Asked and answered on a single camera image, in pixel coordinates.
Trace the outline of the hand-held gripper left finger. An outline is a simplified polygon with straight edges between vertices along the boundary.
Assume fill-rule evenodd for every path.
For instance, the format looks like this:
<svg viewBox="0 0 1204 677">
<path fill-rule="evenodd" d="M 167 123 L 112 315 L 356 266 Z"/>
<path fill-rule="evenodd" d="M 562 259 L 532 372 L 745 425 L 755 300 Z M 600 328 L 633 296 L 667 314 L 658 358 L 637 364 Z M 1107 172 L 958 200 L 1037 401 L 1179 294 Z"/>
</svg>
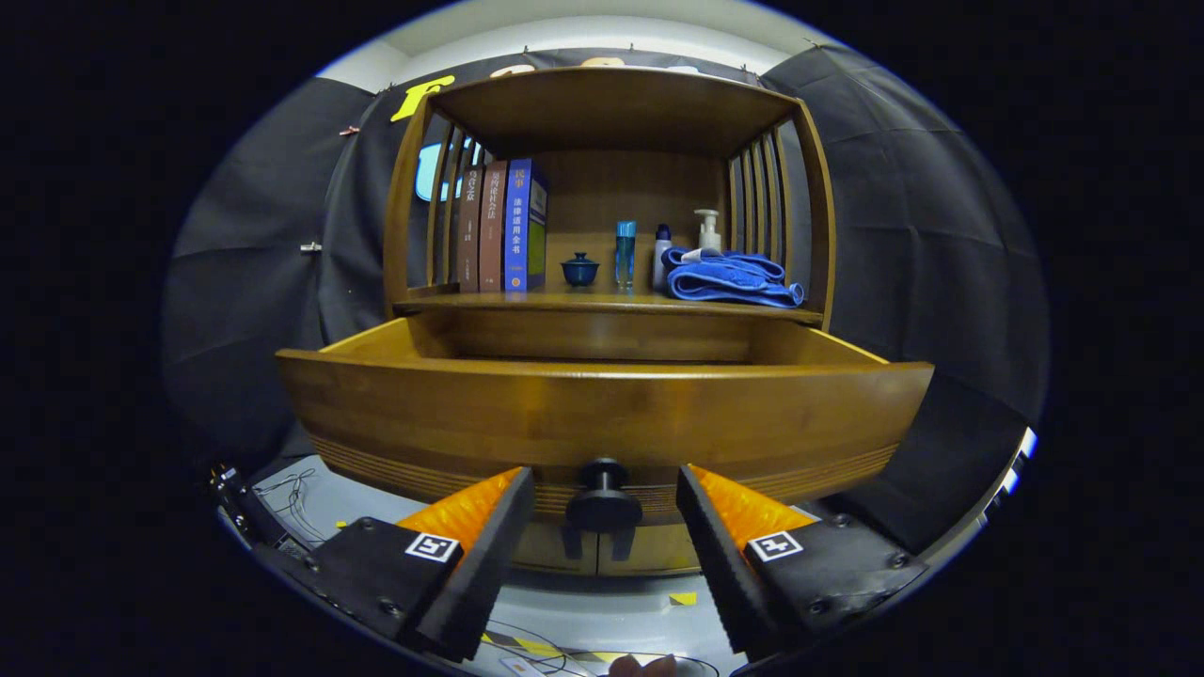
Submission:
<svg viewBox="0 0 1204 677">
<path fill-rule="evenodd" d="M 482 643 L 533 514 L 535 476 L 507 470 L 389 523 L 362 517 L 302 557 L 254 557 L 318 604 L 407 650 L 460 663 Z"/>
</svg>

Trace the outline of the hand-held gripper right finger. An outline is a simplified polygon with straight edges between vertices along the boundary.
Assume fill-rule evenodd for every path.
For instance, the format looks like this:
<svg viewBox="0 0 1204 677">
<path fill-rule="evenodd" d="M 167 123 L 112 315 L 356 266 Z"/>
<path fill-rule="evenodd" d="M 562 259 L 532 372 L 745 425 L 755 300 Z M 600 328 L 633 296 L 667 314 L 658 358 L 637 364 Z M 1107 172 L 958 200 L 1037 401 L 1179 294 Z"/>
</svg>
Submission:
<svg viewBox="0 0 1204 677">
<path fill-rule="evenodd" d="M 675 507 L 730 646 L 752 663 L 846 631 L 928 569 L 856 517 L 813 517 L 698 465 L 679 469 Z"/>
</svg>

